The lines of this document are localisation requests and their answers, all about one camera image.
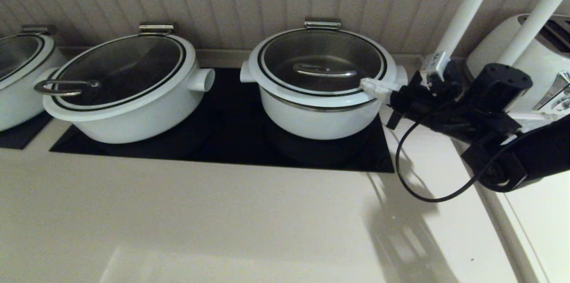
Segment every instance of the white toaster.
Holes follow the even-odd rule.
[[[528,15],[498,25],[467,58],[473,78],[496,62]],[[531,76],[533,87],[513,102],[513,114],[570,114],[570,17],[553,15],[513,67]]]

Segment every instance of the induction cooktop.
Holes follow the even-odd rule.
[[[128,144],[94,141],[70,127],[50,151],[85,155],[203,161],[209,163],[393,172],[378,117],[343,139],[293,135],[265,114],[258,84],[241,83],[240,71],[216,69],[216,82],[184,121],[150,139]]]
[[[0,148],[24,149],[50,120],[47,112],[41,112],[20,125],[0,132]]]

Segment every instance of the stainless steel lid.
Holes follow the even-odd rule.
[[[14,36],[0,39],[0,81],[26,66],[37,56],[42,40],[35,36]]]
[[[386,70],[374,45],[350,33],[325,29],[280,35],[263,47],[259,62],[274,82],[307,94],[358,92],[362,78],[381,78]]]
[[[118,102],[163,84],[179,70],[184,57],[183,46],[172,38],[126,37],[68,63],[55,79],[69,82],[57,82],[57,91],[81,90],[76,96],[65,97],[66,102],[78,106]]]

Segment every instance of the white countertop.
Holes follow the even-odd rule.
[[[428,204],[389,173],[50,153],[68,126],[0,149],[2,282],[516,281],[475,189]],[[467,181],[450,139],[412,135],[408,176]]]

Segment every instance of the black cable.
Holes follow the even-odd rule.
[[[534,134],[537,131],[540,131],[544,128],[547,128],[550,125],[546,125],[543,126],[541,128],[537,128],[534,129],[533,131],[527,132],[523,135],[521,135],[520,137],[518,137],[517,139],[514,139],[513,141],[511,141],[510,143],[508,143],[507,145],[505,145],[503,148],[501,148],[497,153],[495,153],[495,155],[493,155],[491,157],[491,159],[489,159],[489,161],[487,162],[487,164],[483,167],[483,169],[481,169],[477,175],[473,176],[467,183],[465,183],[465,185],[463,185],[460,189],[454,191],[453,193],[444,196],[444,197],[440,197],[440,198],[427,198],[427,197],[423,197],[420,196],[419,194],[416,194],[411,188],[410,186],[407,185],[405,179],[403,179],[402,176],[402,172],[399,169],[399,153],[402,151],[402,146],[404,141],[406,140],[406,138],[408,137],[408,135],[411,134],[411,132],[418,127],[421,123],[423,123],[426,119],[428,119],[432,114],[434,114],[436,111],[440,110],[443,106],[440,106],[438,108],[436,108],[436,110],[433,110],[432,112],[429,112],[428,114],[426,114],[424,117],[422,117],[422,119],[419,119],[418,121],[416,121],[408,130],[407,132],[403,135],[402,139],[399,141],[398,143],[398,148],[395,151],[395,171],[398,174],[398,178],[399,181],[402,183],[403,187],[415,198],[424,201],[424,202],[445,202],[448,201],[452,198],[455,198],[456,196],[460,195],[461,193],[463,193],[465,190],[467,190],[471,185],[473,185],[476,181],[478,181],[482,176],[483,173],[485,173],[487,171],[487,169],[489,167],[491,167],[491,165],[497,160],[498,157],[500,157],[500,155],[502,155],[505,151],[509,150],[511,147],[513,147],[515,144],[519,143],[519,141],[521,141],[522,139],[525,139],[526,137],[528,137],[529,135]]]

